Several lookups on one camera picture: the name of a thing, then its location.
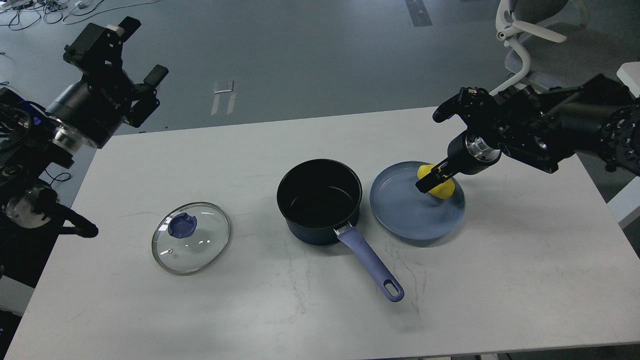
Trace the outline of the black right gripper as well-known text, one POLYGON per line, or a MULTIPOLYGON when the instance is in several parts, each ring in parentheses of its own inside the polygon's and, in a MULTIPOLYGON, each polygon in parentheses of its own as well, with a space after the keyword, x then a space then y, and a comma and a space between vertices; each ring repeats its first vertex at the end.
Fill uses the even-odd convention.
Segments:
POLYGON ((414 186, 419 192, 428 194, 430 189, 452 179, 455 174, 478 174, 494 166, 501 157, 500 150, 489 146, 482 137, 464 130, 448 144, 446 159, 434 164, 432 171, 423 179, 418 179, 414 186))

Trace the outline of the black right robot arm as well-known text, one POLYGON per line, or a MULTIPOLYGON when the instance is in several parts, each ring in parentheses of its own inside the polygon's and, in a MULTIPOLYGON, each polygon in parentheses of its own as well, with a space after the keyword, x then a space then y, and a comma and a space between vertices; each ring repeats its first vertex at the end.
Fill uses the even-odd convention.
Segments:
POLYGON ((598 157, 610 173, 640 173, 639 99, 602 74, 545 92, 510 85, 491 95, 462 87, 432 118, 442 123, 454 116, 466 128, 450 142, 446 158, 416 182, 421 193, 457 174, 478 174, 503 156, 551 174, 564 159, 584 153, 598 157))

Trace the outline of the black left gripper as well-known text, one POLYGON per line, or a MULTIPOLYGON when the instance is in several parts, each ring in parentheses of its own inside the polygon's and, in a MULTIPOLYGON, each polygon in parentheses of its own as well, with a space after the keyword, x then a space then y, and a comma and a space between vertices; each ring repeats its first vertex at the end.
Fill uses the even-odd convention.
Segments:
POLYGON ((137 18, 126 16, 118 25, 89 23, 62 59, 82 73, 46 107, 46 114, 80 133, 87 145, 102 149, 121 125, 140 128, 160 106, 158 86, 169 69, 156 64, 134 84, 122 68, 122 48, 141 27, 137 18))

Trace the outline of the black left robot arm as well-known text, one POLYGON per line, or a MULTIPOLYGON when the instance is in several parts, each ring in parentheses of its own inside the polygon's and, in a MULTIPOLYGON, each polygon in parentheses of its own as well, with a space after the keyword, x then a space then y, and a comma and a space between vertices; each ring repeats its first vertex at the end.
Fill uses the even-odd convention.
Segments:
POLYGON ((51 165, 70 169, 82 147, 100 150, 122 125, 139 128, 158 109, 158 86, 169 69, 156 64, 135 83, 123 68, 124 44, 140 27, 130 16, 117 25, 89 23, 62 55, 81 78, 48 107, 2 86, 2 276, 34 286, 57 237, 98 235, 98 226, 62 204, 42 175, 51 165))

